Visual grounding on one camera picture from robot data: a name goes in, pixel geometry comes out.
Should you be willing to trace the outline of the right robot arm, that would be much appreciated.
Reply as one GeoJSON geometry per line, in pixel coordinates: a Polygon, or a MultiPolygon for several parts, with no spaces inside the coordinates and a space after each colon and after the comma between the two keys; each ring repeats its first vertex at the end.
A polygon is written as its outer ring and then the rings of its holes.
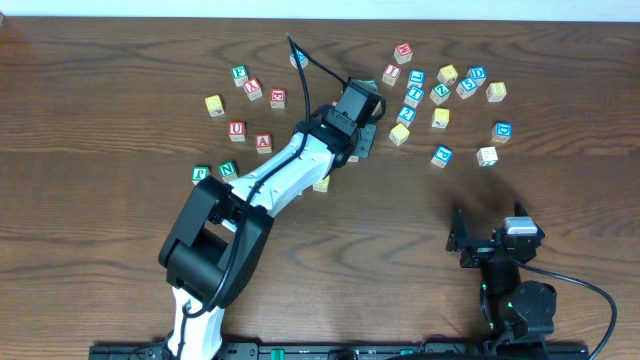
{"type": "Polygon", "coordinates": [[[481,273],[480,308],[490,334],[468,349],[473,355],[547,359],[545,338],[554,332],[557,292],[549,284],[523,281],[520,268],[536,256],[545,234],[520,203],[491,237],[473,240],[456,207],[446,244],[462,268],[481,273]]]}

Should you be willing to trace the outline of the red Q block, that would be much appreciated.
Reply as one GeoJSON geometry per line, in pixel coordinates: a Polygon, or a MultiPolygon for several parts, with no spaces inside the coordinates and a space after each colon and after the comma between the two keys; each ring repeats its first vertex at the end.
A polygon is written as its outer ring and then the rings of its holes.
{"type": "Polygon", "coordinates": [[[272,88],[270,91],[270,105],[274,109],[285,109],[286,90],[283,88],[272,88]]]}

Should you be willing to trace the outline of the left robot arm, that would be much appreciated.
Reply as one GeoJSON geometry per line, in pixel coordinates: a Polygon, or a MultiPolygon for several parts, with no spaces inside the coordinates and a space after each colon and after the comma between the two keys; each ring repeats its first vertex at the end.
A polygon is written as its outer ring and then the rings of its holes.
{"type": "Polygon", "coordinates": [[[366,157],[381,117],[356,122],[324,105],[260,167],[228,183],[208,176],[195,185],[158,256],[176,301],[164,358],[215,357],[225,309],[253,275],[275,216],[350,156],[366,157]]]}

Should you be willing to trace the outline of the yellow O block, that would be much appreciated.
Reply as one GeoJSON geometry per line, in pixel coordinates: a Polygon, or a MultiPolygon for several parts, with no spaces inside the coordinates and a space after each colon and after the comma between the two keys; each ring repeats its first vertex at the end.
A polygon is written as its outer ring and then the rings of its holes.
{"type": "Polygon", "coordinates": [[[313,185],[313,190],[316,192],[326,193],[328,191],[329,184],[330,184],[330,176],[327,175],[323,180],[313,185]]]}

